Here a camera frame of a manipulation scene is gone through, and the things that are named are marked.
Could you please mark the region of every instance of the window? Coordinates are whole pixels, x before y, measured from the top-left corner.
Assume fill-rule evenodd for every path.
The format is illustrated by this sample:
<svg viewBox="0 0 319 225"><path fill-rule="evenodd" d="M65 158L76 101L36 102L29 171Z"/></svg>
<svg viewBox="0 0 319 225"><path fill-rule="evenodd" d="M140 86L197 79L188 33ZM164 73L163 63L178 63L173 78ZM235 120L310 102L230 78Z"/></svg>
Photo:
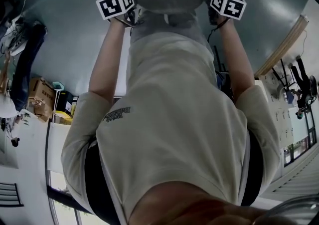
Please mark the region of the window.
<svg viewBox="0 0 319 225"><path fill-rule="evenodd" d="M285 166L291 163L290 146L284 149Z"/></svg>
<svg viewBox="0 0 319 225"><path fill-rule="evenodd" d="M308 122L308 128L311 129L314 127L314 123L313 123L313 116L312 114L309 112L307 113L307 122Z"/></svg>
<svg viewBox="0 0 319 225"><path fill-rule="evenodd" d="M50 188L59 191L60 195L68 196L69 199L73 199L69 194L66 186L66 182L63 174L49 172ZM51 199L51 209L54 215L56 225L107 225L104 221L95 215L88 214L82 211L78 211L78 208L73 208L64 205L63 200L56 201L55 197L48 194Z"/></svg>
<svg viewBox="0 0 319 225"><path fill-rule="evenodd" d="M107 225L104 221L98 218L95 215L86 214L84 212L80 212L82 225Z"/></svg>
<svg viewBox="0 0 319 225"><path fill-rule="evenodd" d="M77 225L75 211L73 208L67 207L55 200L53 200L53 205L56 219L59 222L58 225Z"/></svg>
<svg viewBox="0 0 319 225"><path fill-rule="evenodd" d="M50 186L56 190L67 192L66 182L63 174L55 173L50 171Z"/></svg>
<svg viewBox="0 0 319 225"><path fill-rule="evenodd" d="M310 146L313 146L316 143L315 137L314 137L314 132L310 133Z"/></svg>
<svg viewBox="0 0 319 225"><path fill-rule="evenodd" d="M294 143L294 159L300 157L308 150L308 136L301 141Z"/></svg>

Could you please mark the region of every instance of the black and white fiducial marker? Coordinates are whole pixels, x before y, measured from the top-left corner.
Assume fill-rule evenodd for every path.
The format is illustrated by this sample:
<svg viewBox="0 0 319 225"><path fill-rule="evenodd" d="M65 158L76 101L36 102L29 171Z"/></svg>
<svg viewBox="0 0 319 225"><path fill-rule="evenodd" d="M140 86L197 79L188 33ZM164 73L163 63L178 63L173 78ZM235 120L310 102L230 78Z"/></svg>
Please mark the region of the black and white fiducial marker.
<svg viewBox="0 0 319 225"><path fill-rule="evenodd" d="M245 0L211 0L210 6L220 15L240 20L246 8Z"/></svg>
<svg viewBox="0 0 319 225"><path fill-rule="evenodd" d="M127 13L135 4L134 0L97 0L96 5L106 20Z"/></svg>

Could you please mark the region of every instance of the black box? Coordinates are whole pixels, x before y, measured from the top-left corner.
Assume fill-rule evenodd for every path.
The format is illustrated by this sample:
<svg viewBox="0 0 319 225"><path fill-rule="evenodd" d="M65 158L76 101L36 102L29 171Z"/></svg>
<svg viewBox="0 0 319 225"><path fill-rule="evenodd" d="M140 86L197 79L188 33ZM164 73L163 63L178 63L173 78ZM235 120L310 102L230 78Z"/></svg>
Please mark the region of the black box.
<svg viewBox="0 0 319 225"><path fill-rule="evenodd" d="M73 102L73 95L68 91L60 91L57 94L58 103L56 106L56 111L58 114L66 113L68 116L71 117L71 109L72 109L72 102Z"/></svg>

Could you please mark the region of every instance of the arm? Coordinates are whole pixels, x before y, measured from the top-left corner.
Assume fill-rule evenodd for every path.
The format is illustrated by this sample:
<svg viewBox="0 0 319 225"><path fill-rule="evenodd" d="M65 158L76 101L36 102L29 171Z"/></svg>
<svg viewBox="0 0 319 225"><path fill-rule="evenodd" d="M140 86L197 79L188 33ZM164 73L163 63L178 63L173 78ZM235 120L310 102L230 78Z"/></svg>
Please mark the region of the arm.
<svg viewBox="0 0 319 225"><path fill-rule="evenodd" d="M89 92L105 98L110 104L118 78L124 32L125 26L112 19L90 78Z"/></svg>
<svg viewBox="0 0 319 225"><path fill-rule="evenodd" d="M279 136L266 98L261 88L255 85L253 70L232 20L220 31L236 107L244 113L247 128L255 135L263 154L262 193L280 163Z"/></svg>
<svg viewBox="0 0 319 225"><path fill-rule="evenodd" d="M218 24L224 20L225 17L219 17ZM220 32L223 39L231 86L235 101L237 101L238 97L245 90L255 85L254 73L233 20L229 20L220 29Z"/></svg>
<svg viewBox="0 0 319 225"><path fill-rule="evenodd" d="M76 105L72 125L64 142L61 162L67 187L74 199L92 211L86 201L84 161L90 140L113 103L125 27L111 21L95 63L89 92Z"/></svg>
<svg viewBox="0 0 319 225"><path fill-rule="evenodd" d="M14 120L14 123L19 124L22 118L23 118L22 115L17 116Z"/></svg>
<svg viewBox="0 0 319 225"><path fill-rule="evenodd" d="M9 67L9 63L10 63L10 55L8 53L8 51L5 51L5 61L4 61L4 68L1 71L0 74L0 93L6 93L6 85L7 85L7 72L8 72L8 67Z"/></svg>

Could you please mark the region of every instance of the hand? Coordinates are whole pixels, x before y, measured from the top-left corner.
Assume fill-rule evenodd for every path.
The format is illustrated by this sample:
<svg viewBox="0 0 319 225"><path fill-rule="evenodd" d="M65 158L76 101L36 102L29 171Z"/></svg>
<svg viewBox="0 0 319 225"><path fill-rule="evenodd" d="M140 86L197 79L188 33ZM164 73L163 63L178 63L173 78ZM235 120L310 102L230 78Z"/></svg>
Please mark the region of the hand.
<svg viewBox="0 0 319 225"><path fill-rule="evenodd" d="M129 10L126 14L122 14L116 17L112 17L109 19L109 21L111 23L114 22L119 22L122 25L125 26L125 28L127 27L134 27L135 26L135 8L132 8L131 10Z"/></svg>
<svg viewBox="0 0 319 225"><path fill-rule="evenodd" d="M125 28L127 27L127 25L125 25L123 22L119 21L118 19L116 19L115 17L110 19L110 26L113 25L116 28Z"/></svg>
<svg viewBox="0 0 319 225"><path fill-rule="evenodd" d="M223 15L218 15L217 24L221 24L221 23L223 23L225 20L227 20L227 17L225 17L225 16L223 16ZM230 18L230 19L227 21L227 24L229 24L229 23L234 23L234 20Z"/></svg>
<svg viewBox="0 0 319 225"><path fill-rule="evenodd" d="M9 61L9 62L10 62L10 53L9 53L9 50L6 50L4 53L5 53L5 61Z"/></svg>

